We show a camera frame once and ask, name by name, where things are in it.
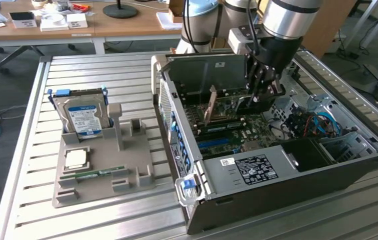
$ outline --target warning label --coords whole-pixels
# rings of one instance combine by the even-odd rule
[[[278,178],[278,174],[265,154],[235,160],[235,164],[247,185]]]

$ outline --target black lamp base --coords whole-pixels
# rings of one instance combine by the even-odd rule
[[[127,19],[138,15],[139,10],[129,5],[121,5],[121,9],[117,4],[109,5],[103,8],[103,13],[115,19]]]

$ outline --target robotic arm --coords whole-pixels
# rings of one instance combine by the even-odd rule
[[[230,30],[233,51],[246,56],[250,97],[242,102],[241,111],[253,108],[267,111],[275,97],[286,94],[279,79],[322,4],[323,0],[270,0],[263,23],[254,27],[254,31],[250,25]]]
[[[211,38],[229,35],[234,53],[245,54],[247,95],[238,101],[238,113],[269,111],[274,99],[286,94],[282,73],[322,4],[323,0],[269,0],[262,24],[254,26],[254,0],[185,0],[177,53],[210,52]]]

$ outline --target aluminum table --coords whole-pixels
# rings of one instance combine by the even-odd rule
[[[166,52],[52,57],[39,64],[0,202],[0,240],[28,239],[378,239],[378,170],[346,190],[198,235],[186,234],[159,125],[151,103],[151,56]],[[333,86],[378,125],[378,112],[330,69],[305,52]],[[323,89],[309,75],[309,89]],[[62,122],[47,90],[106,85],[125,122],[147,125],[157,187],[63,208],[52,207]]]

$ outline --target blue hard drive label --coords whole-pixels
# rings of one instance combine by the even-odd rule
[[[265,154],[235,160],[235,164],[247,185],[278,178],[278,174]]]
[[[97,106],[72,106],[67,110],[76,133],[83,139],[94,138],[102,132],[101,119],[97,117]]]

